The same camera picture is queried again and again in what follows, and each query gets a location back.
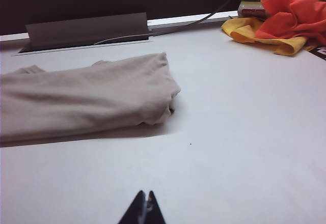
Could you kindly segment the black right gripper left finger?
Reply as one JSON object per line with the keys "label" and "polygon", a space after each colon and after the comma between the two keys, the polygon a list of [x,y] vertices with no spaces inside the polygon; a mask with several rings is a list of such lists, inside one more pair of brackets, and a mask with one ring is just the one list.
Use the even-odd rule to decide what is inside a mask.
{"label": "black right gripper left finger", "polygon": [[134,197],[133,201],[119,220],[118,224],[140,224],[144,223],[146,195],[141,190]]}

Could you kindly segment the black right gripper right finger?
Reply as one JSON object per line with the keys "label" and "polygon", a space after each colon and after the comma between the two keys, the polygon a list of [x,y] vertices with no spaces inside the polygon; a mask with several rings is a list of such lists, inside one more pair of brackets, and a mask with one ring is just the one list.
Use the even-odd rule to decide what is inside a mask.
{"label": "black right gripper right finger", "polygon": [[145,224],[166,224],[153,191],[148,195]]}

